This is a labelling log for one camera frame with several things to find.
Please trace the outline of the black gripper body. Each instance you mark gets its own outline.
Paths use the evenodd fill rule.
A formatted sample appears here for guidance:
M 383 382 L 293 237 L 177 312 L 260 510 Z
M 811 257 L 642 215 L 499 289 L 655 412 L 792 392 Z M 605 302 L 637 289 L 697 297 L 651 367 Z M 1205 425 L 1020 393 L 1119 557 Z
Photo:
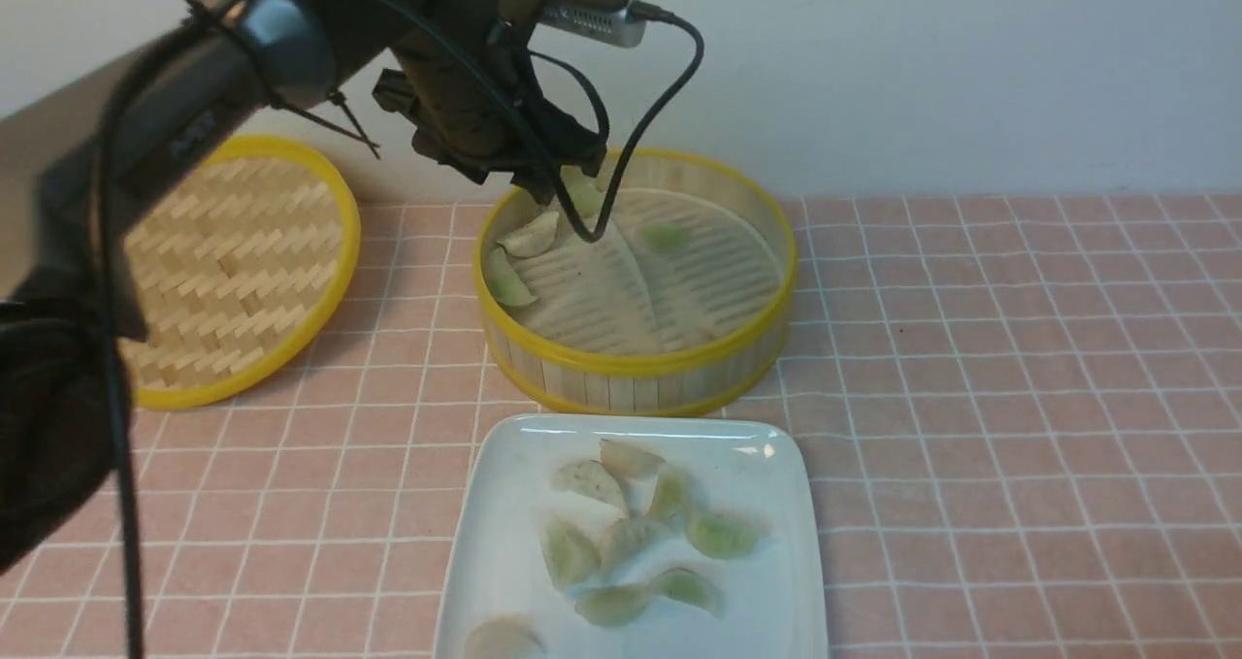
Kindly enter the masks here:
M 589 129 L 544 96 L 534 57 L 501 19 L 501 0 L 400 0 L 424 19 L 391 46 L 407 84 L 379 82 L 384 110 L 415 125 L 414 150 L 483 184 L 510 176 L 546 187 L 546 173 L 596 176 L 607 154 L 606 110 Z

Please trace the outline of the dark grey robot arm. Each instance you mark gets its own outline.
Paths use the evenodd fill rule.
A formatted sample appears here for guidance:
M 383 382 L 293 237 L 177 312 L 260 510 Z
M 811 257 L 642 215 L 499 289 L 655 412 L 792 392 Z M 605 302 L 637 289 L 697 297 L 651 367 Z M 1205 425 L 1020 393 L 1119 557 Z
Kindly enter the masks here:
M 546 101 L 529 37 L 594 0 L 191 0 L 170 32 L 2 120 L 2 568 L 129 459 L 119 343 L 147 335 L 127 235 L 263 108 L 306 114 L 390 51 L 415 150 L 546 204 L 609 120 Z M 630 0 L 602 0 L 626 10 Z

